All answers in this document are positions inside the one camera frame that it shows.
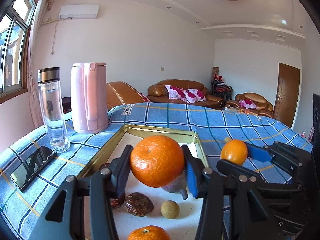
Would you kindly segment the white wall air conditioner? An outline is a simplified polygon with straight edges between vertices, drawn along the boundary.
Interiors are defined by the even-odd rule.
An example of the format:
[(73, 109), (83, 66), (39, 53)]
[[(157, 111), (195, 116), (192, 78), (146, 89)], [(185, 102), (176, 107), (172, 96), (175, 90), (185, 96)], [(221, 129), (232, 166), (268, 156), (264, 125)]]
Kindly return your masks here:
[(77, 4), (64, 5), (59, 12), (59, 20), (78, 20), (97, 18), (99, 5), (97, 4)]

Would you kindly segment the gold metal tin tray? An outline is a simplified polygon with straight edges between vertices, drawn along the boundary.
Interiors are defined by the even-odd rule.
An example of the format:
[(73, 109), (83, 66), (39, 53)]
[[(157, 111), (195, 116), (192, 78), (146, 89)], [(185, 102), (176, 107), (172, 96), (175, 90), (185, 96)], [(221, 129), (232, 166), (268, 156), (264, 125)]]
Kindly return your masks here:
[[(199, 158), (204, 166), (208, 166), (200, 138), (196, 132), (154, 126), (124, 125), (108, 139), (77, 177), (85, 178), (93, 175), (99, 171), (103, 164), (110, 163), (113, 159), (120, 157), (126, 145), (136, 146), (144, 138), (154, 135), (166, 136), (179, 145), (187, 145), (191, 155)], [(138, 192), (146, 195), (151, 199), (154, 209), (147, 216), (137, 217), (128, 213), (124, 206), (116, 208), (113, 211), (113, 216), (119, 239), (127, 239), (133, 230), (147, 225), (163, 228), (171, 239), (195, 239), (202, 200), (194, 198), (191, 193), (184, 200), (179, 192), (169, 193), (160, 187), (161, 182), (165, 182), (170, 175), (174, 174), (172, 167), (176, 158), (173, 152), (172, 149), (164, 153), (156, 151), (156, 159), (167, 159), (168, 161), (163, 167), (156, 166), (150, 172), (143, 172), (142, 181), (139, 181), (134, 174), (129, 175), (125, 187), (126, 194)], [(167, 219), (161, 214), (161, 205), (166, 200), (175, 201), (179, 205), (180, 213), (177, 218)]]

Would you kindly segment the stack of dark chairs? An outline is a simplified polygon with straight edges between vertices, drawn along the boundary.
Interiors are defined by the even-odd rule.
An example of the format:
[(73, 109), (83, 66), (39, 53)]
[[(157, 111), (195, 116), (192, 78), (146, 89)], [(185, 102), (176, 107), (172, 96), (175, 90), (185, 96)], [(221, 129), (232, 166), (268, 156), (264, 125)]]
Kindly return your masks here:
[(219, 74), (214, 74), (211, 81), (212, 95), (223, 98), (225, 101), (232, 100), (233, 89), (230, 85), (223, 81), (223, 77)]

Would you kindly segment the blue plaid tablecloth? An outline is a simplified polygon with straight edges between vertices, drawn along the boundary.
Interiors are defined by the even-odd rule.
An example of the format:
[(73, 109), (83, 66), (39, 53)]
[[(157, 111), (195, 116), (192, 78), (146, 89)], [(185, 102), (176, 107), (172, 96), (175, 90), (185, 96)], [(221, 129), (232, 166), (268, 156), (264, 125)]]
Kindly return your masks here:
[(16, 239), (28, 239), (48, 201), (66, 176), (78, 174), (98, 150), (124, 125), (157, 126), (197, 133), (209, 164), (215, 166), (226, 137), (265, 146), (279, 141), (306, 151), (312, 145), (281, 122), (255, 115), (219, 111), (175, 103), (138, 103), (117, 106), (108, 112), (107, 129), (97, 134), (77, 133), (71, 114), (65, 115), (70, 148), (57, 155), (21, 192), (11, 173), (40, 146), (49, 146), (39, 127), (1, 153), (1, 217)]

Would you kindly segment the purple passion fruit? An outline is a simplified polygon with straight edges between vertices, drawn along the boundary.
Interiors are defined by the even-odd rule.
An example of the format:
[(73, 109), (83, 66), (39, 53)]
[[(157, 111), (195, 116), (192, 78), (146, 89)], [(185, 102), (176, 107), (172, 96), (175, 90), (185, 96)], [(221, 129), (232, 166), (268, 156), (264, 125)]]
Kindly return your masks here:
[(187, 181), (183, 172), (170, 184), (163, 186), (162, 189), (168, 193), (181, 194), (183, 200), (188, 198)]

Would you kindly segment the coffee table with snacks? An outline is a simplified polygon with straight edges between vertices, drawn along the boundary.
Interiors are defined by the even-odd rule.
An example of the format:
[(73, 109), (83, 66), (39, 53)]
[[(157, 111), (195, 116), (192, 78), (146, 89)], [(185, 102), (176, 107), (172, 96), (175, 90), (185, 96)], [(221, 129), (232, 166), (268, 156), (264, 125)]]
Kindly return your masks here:
[(258, 116), (257, 111), (252, 111), (251, 109), (243, 109), (243, 108), (234, 108), (234, 107), (225, 107), (226, 111), (235, 112), (235, 113), (243, 113), (249, 115)]

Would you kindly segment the orange tangerine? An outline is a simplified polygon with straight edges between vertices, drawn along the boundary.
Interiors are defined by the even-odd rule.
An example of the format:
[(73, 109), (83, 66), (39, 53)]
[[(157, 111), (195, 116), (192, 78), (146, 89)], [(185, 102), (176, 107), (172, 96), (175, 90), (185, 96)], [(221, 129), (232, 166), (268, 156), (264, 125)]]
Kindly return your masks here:
[(133, 230), (127, 240), (171, 240), (171, 238), (163, 228), (149, 225)]
[(163, 187), (184, 170), (181, 146), (170, 137), (153, 135), (141, 140), (130, 154), (135, 178), (149, 187)]

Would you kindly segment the brown leather three-seat sofa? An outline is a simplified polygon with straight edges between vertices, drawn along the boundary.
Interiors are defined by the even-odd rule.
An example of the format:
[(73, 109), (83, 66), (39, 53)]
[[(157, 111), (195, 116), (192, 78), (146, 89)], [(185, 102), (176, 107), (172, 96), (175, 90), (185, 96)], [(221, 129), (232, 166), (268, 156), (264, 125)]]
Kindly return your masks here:
[(180, 103), (204, 106), (212, 109), (223, 108), (223, 98), (210, 95), (200, 82), (189, 80), (163, 80), (148, 89), (151, 102)]

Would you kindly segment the black smartphone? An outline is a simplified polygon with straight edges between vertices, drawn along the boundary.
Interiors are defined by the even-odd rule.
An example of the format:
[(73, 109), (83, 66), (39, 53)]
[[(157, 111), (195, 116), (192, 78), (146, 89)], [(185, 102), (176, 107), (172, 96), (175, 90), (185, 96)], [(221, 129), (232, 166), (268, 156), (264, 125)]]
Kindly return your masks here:
[(10, 175), (18, 189), (23, 192), (55, 157), (57, 152), (41, 146), (25, 159)]

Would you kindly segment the pink floral cushion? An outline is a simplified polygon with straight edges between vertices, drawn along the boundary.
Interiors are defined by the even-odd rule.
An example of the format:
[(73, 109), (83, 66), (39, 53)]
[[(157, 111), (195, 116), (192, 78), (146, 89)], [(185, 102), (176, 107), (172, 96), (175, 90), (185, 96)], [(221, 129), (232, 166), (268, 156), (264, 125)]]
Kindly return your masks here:
[(165, 87), (168, 91), (169, 99), (180, 100), (183, 102), (187, 101), (183, 89), (172, 85), (165, 85)]
[(187, 100), (186, 102), (188, 103), (197, 103), (207, 100), (202, 91), (199, 89), (187, 89), (183, 90), (183, 92)]
[(239, 106), (244, 109), (258, 109), (256, 104), (249, 99), (242, 99), (239, 101)]

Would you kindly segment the pink curtain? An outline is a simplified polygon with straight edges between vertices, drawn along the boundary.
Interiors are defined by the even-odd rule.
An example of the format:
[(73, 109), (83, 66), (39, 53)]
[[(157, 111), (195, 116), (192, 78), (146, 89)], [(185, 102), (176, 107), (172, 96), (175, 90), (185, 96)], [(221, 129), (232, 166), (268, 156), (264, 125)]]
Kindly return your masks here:
[(28, 42), (28, 76), (27, 76), (27, 88), (28, 88), (28, 100), (31, 113), (31, 119), (35, 126), (38, 128), (43, 125), (42, 114), (40, 109), (38, 92), (36, 91), (37, 82), (33, 75), (33, 66), (35, 63), (35, 44), (37, 33), (41, 26), (44, 13), (52, 8), (54, 0), (38, 0), (35, 7), (33, 18), (30, 25), (29, 42)]

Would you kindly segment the window with frame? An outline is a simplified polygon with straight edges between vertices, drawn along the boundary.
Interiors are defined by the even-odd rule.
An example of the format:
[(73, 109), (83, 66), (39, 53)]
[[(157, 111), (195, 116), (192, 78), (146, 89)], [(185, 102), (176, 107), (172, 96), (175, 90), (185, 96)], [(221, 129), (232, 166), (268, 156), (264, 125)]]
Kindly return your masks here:
[(27, 92), (27, 46), (38, 0), (14, 0), (1, 18), (1, 103)]

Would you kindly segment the clear glass water bottle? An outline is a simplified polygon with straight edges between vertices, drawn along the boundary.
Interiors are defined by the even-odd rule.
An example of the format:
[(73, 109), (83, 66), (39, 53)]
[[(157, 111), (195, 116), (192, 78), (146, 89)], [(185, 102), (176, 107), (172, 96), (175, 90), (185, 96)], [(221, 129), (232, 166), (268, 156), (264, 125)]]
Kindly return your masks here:
[(69, 149), (70, 143), (62, 106), (60, 68), (39, 70), (38, 88), (42, 118), (51, 148), (56, 152), (64, 152)]

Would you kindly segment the pink electric kettle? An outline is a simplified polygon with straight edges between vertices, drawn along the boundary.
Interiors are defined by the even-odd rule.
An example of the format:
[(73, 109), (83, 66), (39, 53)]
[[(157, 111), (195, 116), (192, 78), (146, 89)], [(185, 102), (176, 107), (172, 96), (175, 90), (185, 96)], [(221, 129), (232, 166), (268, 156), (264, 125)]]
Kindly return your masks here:
[(72, 122), (78, 133), (94, 134), (108, 126), (106, 72), (105, 62), (72, 65)]

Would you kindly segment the small orange kumquat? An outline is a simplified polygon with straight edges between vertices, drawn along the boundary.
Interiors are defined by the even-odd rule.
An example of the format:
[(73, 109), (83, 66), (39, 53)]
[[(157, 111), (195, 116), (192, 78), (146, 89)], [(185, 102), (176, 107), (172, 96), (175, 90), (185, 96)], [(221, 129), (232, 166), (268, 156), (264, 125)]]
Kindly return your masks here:
[(248, 156), (246, 144), (238, 139), (233, 139), (223, 146), (220, 159), (226, 159), (232, 163), (243, 165)]

